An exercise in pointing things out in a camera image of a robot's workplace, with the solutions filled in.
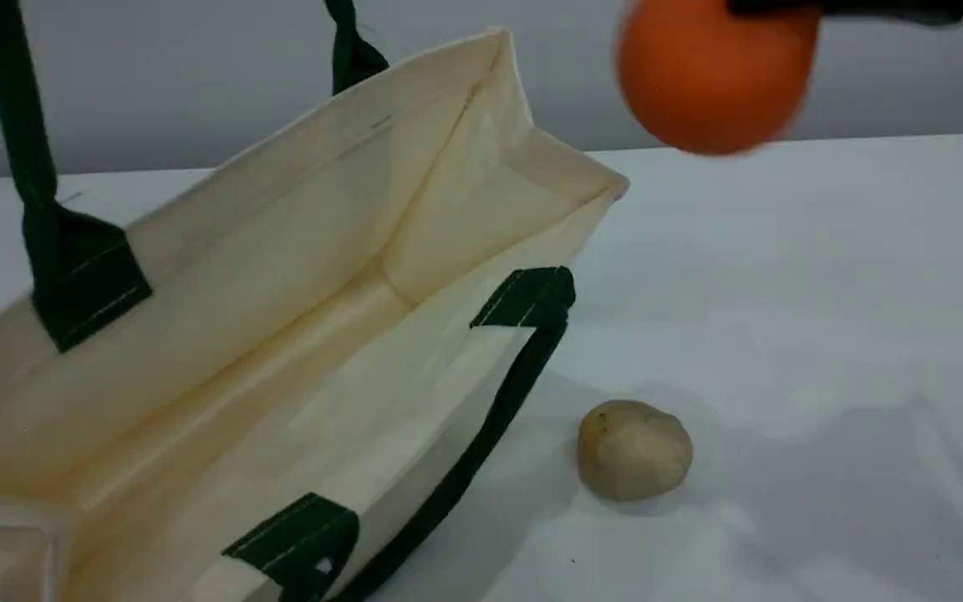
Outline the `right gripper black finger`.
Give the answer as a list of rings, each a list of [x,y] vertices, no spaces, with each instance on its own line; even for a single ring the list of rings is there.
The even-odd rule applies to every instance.
[[[829,17],[890,19],[925,26],[963,22],[963,1],[729,1],[727,7],[739,16],[810,7]]]

